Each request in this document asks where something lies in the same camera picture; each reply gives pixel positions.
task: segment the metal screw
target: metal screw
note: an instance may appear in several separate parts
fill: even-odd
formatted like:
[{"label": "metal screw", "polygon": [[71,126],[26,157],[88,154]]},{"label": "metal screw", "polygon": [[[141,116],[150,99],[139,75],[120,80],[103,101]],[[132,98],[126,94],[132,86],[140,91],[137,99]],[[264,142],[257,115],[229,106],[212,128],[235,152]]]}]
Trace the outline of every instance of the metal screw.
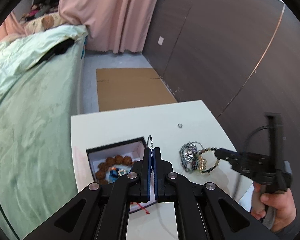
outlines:
[{"label": "metal screw", "polygon": [[138,176],[138,174],[136,174],[135,172],[129,172],[128,173],[128,178],[129,179],[135,179]]},{"label": "metal screw", "polygon": [[178,177],[178,175],[175,172],[169,172],[168,173],[168,178],[169,179],[175,179],[176,177]]},{"label": "metal screw", "polygon": [[214,183],[212,183],[212,182],[208,182],[208,183],[206,184],[206,188],[207,188],[208,190],[214,190],[214,189],[216,188],[216,185],[215,185]]},{"label": "metal screw", "polygon": [[90,185],[89,185],[89,189],[90,190],[97,190],[99,188],[99,184],[98,183],[91,183]]}]

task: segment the hand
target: hand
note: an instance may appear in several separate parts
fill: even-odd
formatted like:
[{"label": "hand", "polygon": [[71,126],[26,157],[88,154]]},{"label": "hand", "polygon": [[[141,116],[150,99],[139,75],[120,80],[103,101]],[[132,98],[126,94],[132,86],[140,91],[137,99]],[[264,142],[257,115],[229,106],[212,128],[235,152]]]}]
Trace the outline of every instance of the hand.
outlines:
[{"label": "hand", "polygon": [[[255,192],[260,191],[260,184],[254,182],[253,186]],[[264,193],[261,195],[260,201],[267,206],[271,206],[277,209],[277,215],[274,220],[274,225],[271,229],[272,232],[277,232],[285,228],[296,218],[297,211],[290,189],[288,189],[284,194]],[[262,210],[261,212],[257,213],[252,208],[251,215],[260,220],[261,218],[265,217],[266,211]]]}]

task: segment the gold pendant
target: gold pendant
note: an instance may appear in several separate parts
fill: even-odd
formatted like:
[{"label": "gold pendant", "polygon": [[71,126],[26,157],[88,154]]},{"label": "gold pendant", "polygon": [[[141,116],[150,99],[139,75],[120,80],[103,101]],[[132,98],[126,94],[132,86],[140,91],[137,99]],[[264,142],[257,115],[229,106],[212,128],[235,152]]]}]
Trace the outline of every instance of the gold pendant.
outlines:
[{"label": "gold pendant", "polygon": [[204,171],[206,169],[207,160],[202,158],[201,155],[198,155],[198,170]]}]

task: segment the light switch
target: light switch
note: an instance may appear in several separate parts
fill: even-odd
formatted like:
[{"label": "light switch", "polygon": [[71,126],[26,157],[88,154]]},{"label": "light switch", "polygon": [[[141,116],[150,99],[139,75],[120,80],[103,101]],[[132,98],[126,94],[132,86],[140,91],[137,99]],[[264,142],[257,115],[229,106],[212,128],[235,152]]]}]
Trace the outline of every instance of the light switch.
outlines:
[{"label": "light switch", "polygon": [[159,40],[158,40],[158,44],[159,44],[160,46],[162,46],[163,40],[164,40],[164,38],[162,38],[162,37],[160,36],[160,37],[159,37]]}]

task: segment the pink curtain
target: pink curtain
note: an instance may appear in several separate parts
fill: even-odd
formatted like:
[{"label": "pink curtain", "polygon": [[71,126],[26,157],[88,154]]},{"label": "pink curtain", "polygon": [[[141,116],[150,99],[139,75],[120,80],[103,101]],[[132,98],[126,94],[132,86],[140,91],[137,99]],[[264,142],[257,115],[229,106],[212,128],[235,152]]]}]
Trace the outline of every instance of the pink curtain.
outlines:
[{"label": "pink curtain", "polygon": [[10,34],[26,35],[25,29],[19,24],[13,12],[7,16],[0,26],[0,41]]},{"label": "pink curtain", "polygon": [[143,50],[157,0],[60,0],[59,13],[86,25],[87,49],[114,53]]}]

